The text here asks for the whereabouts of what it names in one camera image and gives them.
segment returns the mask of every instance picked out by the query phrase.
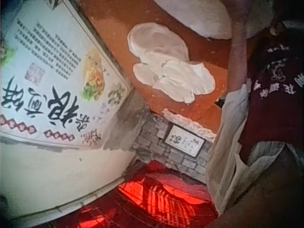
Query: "gray brick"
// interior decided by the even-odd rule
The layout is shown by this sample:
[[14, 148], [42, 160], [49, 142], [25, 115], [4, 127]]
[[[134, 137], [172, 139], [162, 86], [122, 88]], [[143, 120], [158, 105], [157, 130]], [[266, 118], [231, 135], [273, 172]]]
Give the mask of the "gray brick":
[[172, 168], [181, 172], [181, 173], [185, 173], [188, 169], [186, 166], [183, 166], [183, 165], [180, 165], [180, 164], [174, 164], [174, 165], [172, 165]]
[[177, 163], [181, 163], [183, 157], [181, 157], [180, 155], [178, 155], [174, 152], [170, 152], [169, 158]]
[[163, 157], [163, 156], [160, 156], [158, 154], [155, 154], [154, 155], [154, 159], [158, 162], [160, 162], [161, 164], [166, 164], [167, 162], [167, 158]]
[[201, 166], [205, 166], [205, 165], [206, 165], [206, 163], [207, 163], [207, 161], [206, 161], [205, 159], [203, 159], [203, 158], [199, 158], [199, 160], [198, 160], [198, 164], [199, 164], [199, 165], [201, 165]]
[[199, 180], [200, 182], [203, 182], [204, 184], [206, 184], [206, 176], [205, 175], [200, 175], [196, 177], [197, 180]]
[[156, 135], [157, 132], [158, 132], [158, 129], [155, 127], [154, 125], [155, 123], [146, 123], [144, 126], [143, 126], [143, 129], [153, 135]]
[[159, 138], [157, 136], [145, 130], [142, 131], [141, 136], [155, 144], [157, 144], [159, 141]]
[[205, 151], [202, 151], [202, 152], [200, 153], [200, 157], [203, 158], [203, 159], [205, 159], [206, 161], [208, 161], [209, 158], [210, 158], [210, 154], [207, 153], [207, 152], [205, 152]]
[[197, 164], [195, 162], [193, 162], [193, 161], [188, 160], [188, 159], [184, 159], [182, 161], [182, 165], [184, 165], [184, 166], [186, 166], [186, 167], [188, 167], [190, 169], [195, 169], [195, 167], [196, 167]]
[[166, 132], [163, 130], [158, 130], [156, 136], [163, 139], [165, 137]]
[[201, 166], [201, 165], [197, 165], [195, 171], [205, 175], [205, 173], [206, 173], [206, 168], [203, 167], [203, 166]]
[[172, 168], [172, 165], [171, 165], [170, 163], [166, 163], [165, 166], [166, 166], [167, 168], [169, 168], [169, 169]]
[[168, 148], [168, 146], [166, 145], [166, 144], [164, 144], [163, 143], [163, 141], [162, 141], [162, 139], [160, 139], [159, 141], [158, 141], [158, 144], [161, 146], [161, 147], [163, 147], [163, 148]]
[[140, 147], [140, 144], [138, 144], [137, 142], [133, 142], [133, 144], [131, 146], [131, 148], [134, 150], [138, 149], [139, 147]]
[[136, 139], [136, 142], [142, 146], [146, 146], [149, 147], [151, 142], [149, 140], [146, 140], [145, 138], [143, 138], [142, 136], [138, 136]]
[[166, 131], [167, 128], [168, 128], [168, 125], [163, 123], [163, 122], [157, 122], [155, 124], [155, 127], [158, 128], [159, 130], [163, 130], [163, 131]]
[[193, 178], [195, 178], [195, 170], [193, 170], [193, 169], [187, 169], [187, 171], [185, 172], [185, 174], [186, 175], [188, 175], [188, 176], [190, 176], [190, 177], [193, 177]]
[[150, 146], [150, 149], [160, 155], [163, 155], [165, 153], [165, 148], [162, 148], [161, 146], [155, 144], [155, 143], [152, 143], [151, 146]]
[[185, 154], [184, 154], [183, 152], [180, 152], [180, 151], [178, 151], [178, 150], [176, 150], [176, 149], [174, 149], [174, 148], [171, 148], [170, 151], [171, 151], [172, 153], [174, 153], [174, 154], [179, 155], [180, 157], [184, 157], [184, 156], [185, 156]]
[[188, 160], [190, 160], [190, 161], [194, 161], [194, 162], [198, 162], [198, 160], [199, 160], [199, 156], [197, 156], [197, 158], [194, 158], [194, 157], [192, 157], [192, 156], [189, 156], [189, 155], [185, 155], [185, 158], [186, 159], [188, 159]]

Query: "hand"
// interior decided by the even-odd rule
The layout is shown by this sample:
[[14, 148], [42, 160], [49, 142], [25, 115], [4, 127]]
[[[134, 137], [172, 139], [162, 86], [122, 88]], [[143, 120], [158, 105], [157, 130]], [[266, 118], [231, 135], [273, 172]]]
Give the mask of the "hand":
[[232, 22], [246, 21], [252, 0], [221, 0]]

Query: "picture frame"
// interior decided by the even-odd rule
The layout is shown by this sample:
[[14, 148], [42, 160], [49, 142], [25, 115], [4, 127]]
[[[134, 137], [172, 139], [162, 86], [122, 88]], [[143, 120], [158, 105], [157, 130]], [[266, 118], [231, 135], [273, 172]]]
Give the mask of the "picture frame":
[[206, 141], [206, 139], [174, 123], [170, 123], [163, 139], [163, 143], [167, 146], [193, 158], [198, 157]]

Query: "dough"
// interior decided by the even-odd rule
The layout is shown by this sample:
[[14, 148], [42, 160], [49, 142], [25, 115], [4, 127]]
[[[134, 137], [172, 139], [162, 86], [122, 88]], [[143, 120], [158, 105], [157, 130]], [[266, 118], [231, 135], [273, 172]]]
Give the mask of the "dough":
[[191, 88], [196, 95], [209, 94], [215, 89], [215, 81], [201, 63], [169, 60], [163, 66], [165, 75]]
[[167, 27], [156, 23], [144, 23], [133, 27], [128, 34], [130, 51], [141, 57], [147, 50], [164, 48], [168, 52], [176, 52], [179, 56], [188, 58], [188, 48], [185, 42]]
[[174, 81], [169, 77], [164, 77], [159, 80], [153, 89], [160, 89], [169, 97], [177, 102], [192, 103], [195, 100], [192, 90], [185, 85]]
[[133, 72], [138, 81], [148, 86], [153, 86], [161, 78], [143, 63], [134, 64]]
[[[248, 17], [247, 37], [270, 26], [273, 0], [254, 0]], [[230, 39], [230, 18], [219, 0], [155, 0], [185, 26], [204, 37]]]
[[191, 103], [195, 94], [208, 94], [215, 81], [202, 63], [189, 61], [185, 42], [156, 23], [136, 25], [128, 35], [130, 51], [141, 63], [133, 66], [143, 84], [162, 90], [177, 102]]

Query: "wooden counter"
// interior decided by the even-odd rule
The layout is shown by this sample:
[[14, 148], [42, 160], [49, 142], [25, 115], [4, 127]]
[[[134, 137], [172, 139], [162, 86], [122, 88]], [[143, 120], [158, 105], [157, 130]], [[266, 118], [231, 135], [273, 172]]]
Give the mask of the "wooden counter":
[[[226, 90], [230, 41], [208, 41], [171, 17], [153, 0], [82, 0], [80, 8], [152, 111], [162, 115], [164, 108], [167, 108], [216, 133], [221, 109], [214, 103]], [[165, 25], [179, 35], [188, 46], [190, 60], [202, 61], [214, 76], [215, 91], [208, 95], [197, 95], [193, 103], [185, 104], [175, 102], [162, 91], [139, 82], [133, 73], [133, 65], [139, 59], [129, 51], [127, 35], [133, 26], [145, 22]]]

